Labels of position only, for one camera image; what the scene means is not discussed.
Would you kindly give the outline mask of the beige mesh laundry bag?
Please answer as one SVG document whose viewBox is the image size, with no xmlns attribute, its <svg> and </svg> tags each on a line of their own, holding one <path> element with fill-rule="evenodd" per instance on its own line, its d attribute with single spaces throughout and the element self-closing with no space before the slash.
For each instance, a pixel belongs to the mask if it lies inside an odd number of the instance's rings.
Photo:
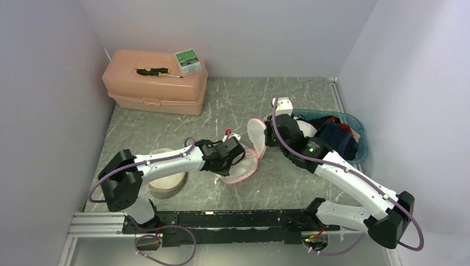
<svg viewBox="0 0 470 266">
<path fill-rule="evenodd" d="M 165 171 L 159 170 L 160 164 L 153 164 L 151 171 L 145 176 L 146 187 L 157 193 L 172 193 L 181 188 L 187 180 L 187 172 L 174 173 L 173 175 L 161 176 Z"/>
</svg>

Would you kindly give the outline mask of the white bra with black trim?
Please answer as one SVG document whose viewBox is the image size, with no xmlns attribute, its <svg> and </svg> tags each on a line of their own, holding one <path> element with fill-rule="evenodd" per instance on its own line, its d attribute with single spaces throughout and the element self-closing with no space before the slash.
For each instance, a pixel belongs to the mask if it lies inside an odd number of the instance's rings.
<svg viewBox="0 0 470 266">
<path fill-rule="evenodd" d="M 297 124 L 304 137 L 314 137 L 317 133 L 317 129 L 306 121 L 297 120 Z"/>
</svg>

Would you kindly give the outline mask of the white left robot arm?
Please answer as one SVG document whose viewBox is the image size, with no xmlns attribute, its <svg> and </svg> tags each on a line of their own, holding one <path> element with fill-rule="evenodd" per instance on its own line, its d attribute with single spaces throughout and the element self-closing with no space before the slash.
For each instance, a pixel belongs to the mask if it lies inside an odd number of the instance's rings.
<svg viewBox="0 0 470 266">
<path fill-rule="evenodd" d="M 228 176 L 232 166 L 245 158 L 244 147 L 235 137 L 224 141 L 195 140 L 188 137 L 179 150 L 153 155 L 134 155 L 129 149 L 118 152 L 98 175 L 100 188 L 110 212 L 130 216 L 146 233 L 158 228 L 159 217 L 153 202 L 139 195 L 142 187 L 171 175 L 208 171 Z"/>
</svg>

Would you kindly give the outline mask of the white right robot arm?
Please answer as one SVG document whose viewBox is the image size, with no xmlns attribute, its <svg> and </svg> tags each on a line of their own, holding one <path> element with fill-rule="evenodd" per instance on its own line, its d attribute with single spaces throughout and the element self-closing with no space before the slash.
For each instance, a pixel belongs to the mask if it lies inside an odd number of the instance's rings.
<svg viewBox="0 0 470 266">
<path fill-rule="evenodd" d="M 290 115 L 268 116 L 264 131 L 267 146 L 278 146 L 297 167 L 322 177 L 349 194 L 358 207 L 316 198 L 305 210 L 312 230 L 337 225 L 366 233 L 382 247 L 395 249 L 413 217 L 415 197 L 386 188 L 358 171 L 325 141 L 306 137 Z"/>
</svg>

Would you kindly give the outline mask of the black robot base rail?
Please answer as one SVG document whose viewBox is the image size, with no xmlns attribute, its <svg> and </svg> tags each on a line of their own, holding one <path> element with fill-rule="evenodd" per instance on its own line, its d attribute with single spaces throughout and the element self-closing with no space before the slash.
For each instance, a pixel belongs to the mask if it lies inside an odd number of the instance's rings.
<svg viewBox="0 0 470 266">
<path fill-rule="evenodd" d="M 156 218 L 136 227 L 124 219 L 123 234 L 160 233 L 164 247 L 196 244 L 267 243 L 300 244 L 302 238 L 324 226 L 304 209 L 251 211 L 159 211 Z"/>
</svg>

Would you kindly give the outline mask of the red and navy bra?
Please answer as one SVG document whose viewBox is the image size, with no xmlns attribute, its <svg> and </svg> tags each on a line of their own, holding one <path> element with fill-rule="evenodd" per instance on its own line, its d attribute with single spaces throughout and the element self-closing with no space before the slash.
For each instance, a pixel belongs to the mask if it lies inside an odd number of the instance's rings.
<svg viewBox="0 0 470 266">
<path fill-rule="evenodd" d="M 354 160 L 360 135 L 344 123 L 325 122 L 317 129 L 315 137 L 326 142 L 344 159 Z"/>
</svg>

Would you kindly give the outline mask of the pink rimmed mesh laundry bag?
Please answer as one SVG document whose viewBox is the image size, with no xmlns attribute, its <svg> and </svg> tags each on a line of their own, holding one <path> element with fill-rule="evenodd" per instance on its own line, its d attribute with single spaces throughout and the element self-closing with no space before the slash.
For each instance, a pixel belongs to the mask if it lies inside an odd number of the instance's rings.
<svg viewBox="0 0 470 266">
<path fill-rule="evenodd" d="M 267 126 L 262 120 L 257 118 L 250 119 L 247 123 L 247 134 L 252 147 L 242 144 L 245 158 L 230 168 L 228 176 L 216 175 L 216 177 L 229 185 L 239 183 L 251 177 L 256 172 L 258 162 L 266 151 L 264 133 L 266 128 Z"/>
</svg>

